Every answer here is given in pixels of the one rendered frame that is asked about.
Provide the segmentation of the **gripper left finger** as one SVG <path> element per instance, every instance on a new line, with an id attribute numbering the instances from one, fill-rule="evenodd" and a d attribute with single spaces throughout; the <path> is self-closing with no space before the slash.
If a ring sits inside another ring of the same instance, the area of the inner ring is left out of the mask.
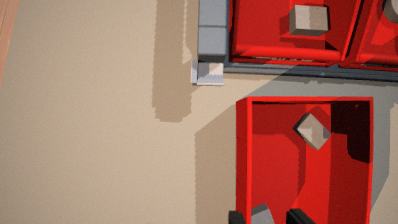
<path id="1" fill-rule="evenodd" d="M 228 224 L 246 224 L 242 213 L 239 211 L 229 211 Z"/>

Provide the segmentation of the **grey metal block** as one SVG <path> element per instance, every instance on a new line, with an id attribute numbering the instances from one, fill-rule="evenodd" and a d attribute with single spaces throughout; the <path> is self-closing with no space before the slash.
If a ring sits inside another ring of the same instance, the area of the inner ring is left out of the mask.
<path id="1" fill-rule="evenodd" d="M 251 224 L 275 224 L 265 203 L 251 208 Z"/>
<path id="2" fill-rule="evenodd" d="M 290 35 L 321 36 L 327 31 L 327 7 L 294 5 L 290 10 Z"/>

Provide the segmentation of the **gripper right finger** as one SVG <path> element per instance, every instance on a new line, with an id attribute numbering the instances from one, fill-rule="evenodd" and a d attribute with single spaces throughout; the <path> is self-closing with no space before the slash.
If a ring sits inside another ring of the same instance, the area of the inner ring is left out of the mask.
<path id="1" fill-rule="evenodd" d="M 316 224 L 300 208 L 292 208 L 286 213 L 286 224 Z"/>

